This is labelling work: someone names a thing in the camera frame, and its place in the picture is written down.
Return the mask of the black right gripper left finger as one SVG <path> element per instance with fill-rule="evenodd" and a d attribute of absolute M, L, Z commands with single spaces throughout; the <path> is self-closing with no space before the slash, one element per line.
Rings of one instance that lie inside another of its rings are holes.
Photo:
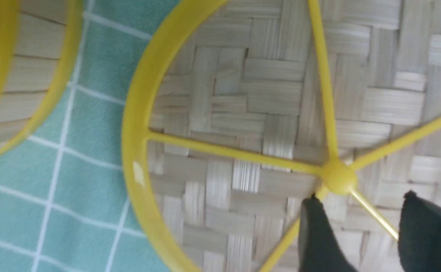
<path fill-rule="evenodd" d="M 329 223 L 322 202 L 312 195 L 302 201 L 298 235 L 300 272 L 355 272 Z"/>

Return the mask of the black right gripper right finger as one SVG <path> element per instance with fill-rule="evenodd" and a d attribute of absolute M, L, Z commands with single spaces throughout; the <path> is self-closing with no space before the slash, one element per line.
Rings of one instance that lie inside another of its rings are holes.
<path fill-rule="evenodd" d="M 405 272 L 441 272 L 441 207 L 406 193 L 397 247 Z"/>

